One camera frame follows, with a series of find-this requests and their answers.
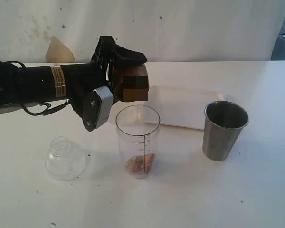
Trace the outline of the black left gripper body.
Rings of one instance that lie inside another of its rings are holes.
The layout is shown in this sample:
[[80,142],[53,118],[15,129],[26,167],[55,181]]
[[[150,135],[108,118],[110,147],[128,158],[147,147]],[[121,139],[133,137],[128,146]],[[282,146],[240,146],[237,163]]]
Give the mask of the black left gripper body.
[[94,89],[106,86],[112,91],[112,48],[115,41],[112,36],[100,36],[92,58],[87,64],[76,64],[70,76],[72,108],[77,114],[83,113],[84,98]]

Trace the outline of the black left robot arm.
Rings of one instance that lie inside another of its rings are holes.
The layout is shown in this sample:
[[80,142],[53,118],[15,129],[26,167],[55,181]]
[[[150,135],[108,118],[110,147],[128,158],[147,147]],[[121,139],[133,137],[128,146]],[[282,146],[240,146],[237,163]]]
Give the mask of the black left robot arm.
[[114,100],[124,101],[123,73],[145,76],[146,56],[119,46],[112,36],[100,36],[89,63],[26,67],[0,61],[0,114],[23,109],[32,116],[52,111],[49,102],[65,100],[78,115],[95,89],[103,86]]

